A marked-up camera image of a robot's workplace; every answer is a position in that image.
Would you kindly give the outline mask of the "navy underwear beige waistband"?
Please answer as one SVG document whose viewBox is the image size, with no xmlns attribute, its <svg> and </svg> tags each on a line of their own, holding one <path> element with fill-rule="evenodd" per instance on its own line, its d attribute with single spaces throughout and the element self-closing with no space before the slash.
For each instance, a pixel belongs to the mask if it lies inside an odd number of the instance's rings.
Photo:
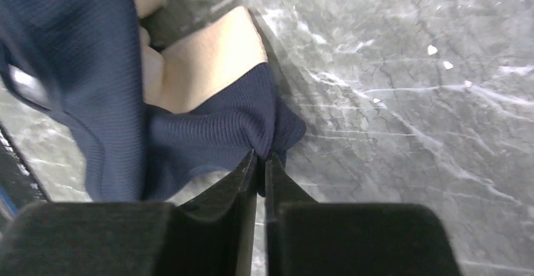
<svg viewBox="0 0 534 276">
<path fill-rule="evenodd" d="M 98 202 L 166 200 L 249 151 L 284 159 L 306 130 L 242 6 L 156 52 L 134 0 L 1 0 L 1 78 L 69 128 Z"/>
</svg>

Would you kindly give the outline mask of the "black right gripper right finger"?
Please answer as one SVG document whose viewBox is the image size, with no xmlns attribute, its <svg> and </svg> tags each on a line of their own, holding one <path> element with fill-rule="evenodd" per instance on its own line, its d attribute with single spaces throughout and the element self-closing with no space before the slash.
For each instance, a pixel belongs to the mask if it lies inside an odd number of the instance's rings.
<svg viewBox="0 0 534 276">
<path fill-rule="evenodd" d="M 419 204 L 314 200 L 264 164 L 268 275 L 460 275 L 445 228 Z"/>
</svg>

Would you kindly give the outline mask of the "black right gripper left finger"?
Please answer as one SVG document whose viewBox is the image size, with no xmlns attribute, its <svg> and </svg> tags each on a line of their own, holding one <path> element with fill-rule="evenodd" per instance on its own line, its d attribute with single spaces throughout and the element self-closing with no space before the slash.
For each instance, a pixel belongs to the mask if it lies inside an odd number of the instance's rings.
<svg viewBox="0 0 534 276">
<path fill-rule="evenodd" d="M 169 202 L 35 202 L 1 238 L 2 275 L 249 275 L 254 152 L 210 188 Z"/>
</svg>

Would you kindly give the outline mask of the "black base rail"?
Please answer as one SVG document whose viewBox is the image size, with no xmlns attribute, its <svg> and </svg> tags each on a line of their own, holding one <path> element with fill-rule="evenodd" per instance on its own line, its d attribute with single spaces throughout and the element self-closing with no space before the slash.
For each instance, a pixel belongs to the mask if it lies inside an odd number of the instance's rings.
<svg viewBox="0 0 534 276">
<path fill-rule="evenodd" d="M 1 127 L 1 232 L 24 206 L 50 197 L 28 166 L 11 136 Z"/>
</svg>

